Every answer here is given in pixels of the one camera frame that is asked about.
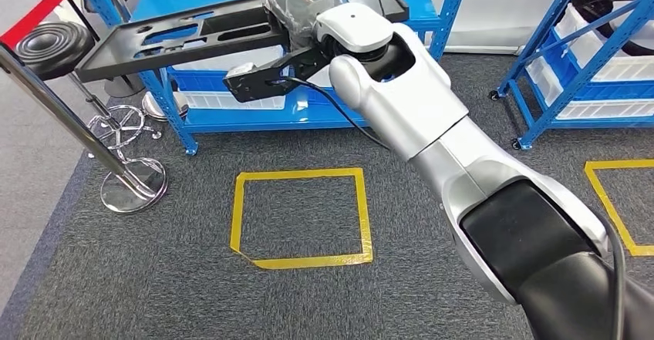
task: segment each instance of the white wall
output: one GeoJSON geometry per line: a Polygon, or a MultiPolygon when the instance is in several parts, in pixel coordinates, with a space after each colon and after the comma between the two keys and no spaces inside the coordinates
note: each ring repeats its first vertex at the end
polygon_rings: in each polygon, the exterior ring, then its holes
{"type": "MultiPolygon", "coordinates": [[[[514,53],[554,0],[463,0],[446,51],[514,53]]],[[[433,0],[437,9],[443,0],[433,0]]]]}

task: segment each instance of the black arm segment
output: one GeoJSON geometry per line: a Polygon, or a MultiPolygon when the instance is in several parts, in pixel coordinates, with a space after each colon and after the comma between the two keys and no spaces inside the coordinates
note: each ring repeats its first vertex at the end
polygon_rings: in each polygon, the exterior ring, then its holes
{"type": "MultiPolygon", "coordinates": [[[[532,182],[499,190],[460,226],[523,306],[537,340],[610,339],[613,269],[532,182]]],[[[623,338],[654,338],[654,295],[630,279],[623,338]]]]}

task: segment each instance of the stand base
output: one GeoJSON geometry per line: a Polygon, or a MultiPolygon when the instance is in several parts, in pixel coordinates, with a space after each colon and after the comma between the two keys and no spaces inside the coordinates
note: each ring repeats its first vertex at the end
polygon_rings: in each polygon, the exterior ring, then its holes
{"type": "Polygon", "coordinates": [[[152,190],[154,197],[137,196],[113,173],[109,173],[100,188],[102,202],[109,210],[119,214],[135,213],[155,204],[166,192],[168,176],[158,161],[141,157],[127,161],[125,167],[152,190]]]}
{"type": "MultiPolygon", "coordinates": [[[[177,113],[183,119],[188,113],[188,101],[186,100],[186,96],[184,96],[183,93],[176,91],[173,92],[173,98],[175,98],[175,103],[177,104],[177,113]]],[[[150,91],[143,95],[143,101],[141,102],[141,105],[143,105],[143,111],[153,120],[156,120],[157,122],[168,121],[166,114],[164,114],[157,102],[154,100],[154,97],[150,91]]]]}

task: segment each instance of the red barrier rope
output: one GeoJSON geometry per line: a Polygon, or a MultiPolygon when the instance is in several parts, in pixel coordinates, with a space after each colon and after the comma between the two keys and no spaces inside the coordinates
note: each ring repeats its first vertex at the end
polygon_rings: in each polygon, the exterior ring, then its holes
{"type": "Polygon", "coordinates": [[[61,2],[63,0],[41,0],[35,8],[0,36],[0,41],[13,49],[27,33],[31,32],[61,2]]]}

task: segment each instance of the chrome stand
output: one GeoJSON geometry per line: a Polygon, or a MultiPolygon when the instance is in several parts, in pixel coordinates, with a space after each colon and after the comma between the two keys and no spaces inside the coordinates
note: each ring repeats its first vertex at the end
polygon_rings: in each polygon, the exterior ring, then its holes
{"type": "Polygon", "coordinates": [[[6,45],[0,47],[0,68],[40,103],[100,163],[110,171],[100,196],[103,204],[117,213],[133,213],[156,203],[168,186],[164,167],[156,160],[140,158],[123,162],[104,146],[82,120],[41,80],[25,67],[6,45]]]}
{"type": "Polygon", "coordinates": [[[155,140],[161,138],[161,132],[145,125],[145,116],[138,108],[130,105],[107,108],[77,79],[74,72],[71,72],[68,78],[84,93],[84,98],[97,113],[87,126],[100,141],[107,144],[109,150],[116,150],[121,159],[124,159],[121,149],[134,141],[143,131],[151,132],[155,140]]]}

